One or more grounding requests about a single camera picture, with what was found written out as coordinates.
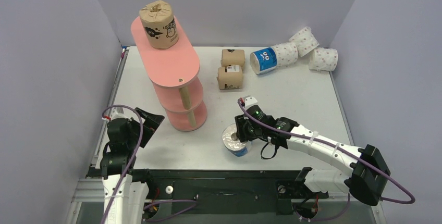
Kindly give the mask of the blue roll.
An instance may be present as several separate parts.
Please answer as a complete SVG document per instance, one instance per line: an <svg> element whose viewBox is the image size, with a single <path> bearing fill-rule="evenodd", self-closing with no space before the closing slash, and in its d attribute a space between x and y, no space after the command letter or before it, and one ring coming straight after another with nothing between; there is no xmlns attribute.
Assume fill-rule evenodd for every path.
<svg viewBox="0 0 442 224"><path fill-rule="evenodd" d="M237 157L246 155L250 149L249 142L241 142L237 137L235 124L229 125L222 133L222 141L225 148Z"/></svg>

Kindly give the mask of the brown roll front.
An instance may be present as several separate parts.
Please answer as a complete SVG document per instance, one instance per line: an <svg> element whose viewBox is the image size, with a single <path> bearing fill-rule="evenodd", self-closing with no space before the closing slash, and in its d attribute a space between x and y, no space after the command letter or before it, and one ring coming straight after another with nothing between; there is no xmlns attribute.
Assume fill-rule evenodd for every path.
<svg viewBox="0 0 442 224"><path fill-rule="evenodd" d="M217 81L220 90L241 89L243 87L243 71L239 65L219 67Z"/></svg>

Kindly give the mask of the blue roll sideways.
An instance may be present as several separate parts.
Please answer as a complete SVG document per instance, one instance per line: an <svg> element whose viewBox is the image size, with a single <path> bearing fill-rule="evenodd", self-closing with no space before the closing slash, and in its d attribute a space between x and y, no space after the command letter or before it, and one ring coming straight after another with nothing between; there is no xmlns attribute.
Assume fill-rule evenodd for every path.
<svg viewBox="0 0 442 224"><path fill-rule="evenodd" d="M260 75L277 67L277 55L273 48L268 47L250 54L250 65L255 74Z"/></svg>

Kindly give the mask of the brown paper roll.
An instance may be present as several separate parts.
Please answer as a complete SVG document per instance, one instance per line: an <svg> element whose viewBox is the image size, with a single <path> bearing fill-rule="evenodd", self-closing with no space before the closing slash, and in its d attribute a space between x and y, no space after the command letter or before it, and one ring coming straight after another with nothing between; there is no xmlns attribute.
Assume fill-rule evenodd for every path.
<svg viewBox="0 0 442 224"><path fill-rule="evenodd" d="M171 5L163 0L147 4L139 17L149 44L156 49L168 49L179 40Z"/></svg>

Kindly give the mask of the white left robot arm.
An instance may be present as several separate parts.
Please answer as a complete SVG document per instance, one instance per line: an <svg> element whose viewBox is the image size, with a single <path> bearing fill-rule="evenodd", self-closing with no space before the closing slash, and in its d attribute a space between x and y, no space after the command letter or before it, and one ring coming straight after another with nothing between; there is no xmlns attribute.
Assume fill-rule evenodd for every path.
<svg viewBox="0 0 442 224"><path fill-rule="evenodd" d="M163 115L140 108L113 105L102 112L108 142L100 162L104 188L101 223L140 223L143 203L155 193L147 169L134 169L136 153L144 148L164 121Z"/></svg>

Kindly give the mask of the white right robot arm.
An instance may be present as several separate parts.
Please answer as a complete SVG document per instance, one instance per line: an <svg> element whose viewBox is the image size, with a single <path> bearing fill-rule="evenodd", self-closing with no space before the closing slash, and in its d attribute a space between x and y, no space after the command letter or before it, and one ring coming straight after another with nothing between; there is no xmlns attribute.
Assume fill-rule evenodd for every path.
<svg viewBox="0 0 442 224"><path fill-rule="evenodd" d="M239 103L243 114L235 117L241 142L260 139L274 146L305 153L332 166L331 170L303 168L294 182L300 196L342 192L370 206L382 200L390 170L378 148L333 141L286 117L266 115L257 104Z"/></svg>

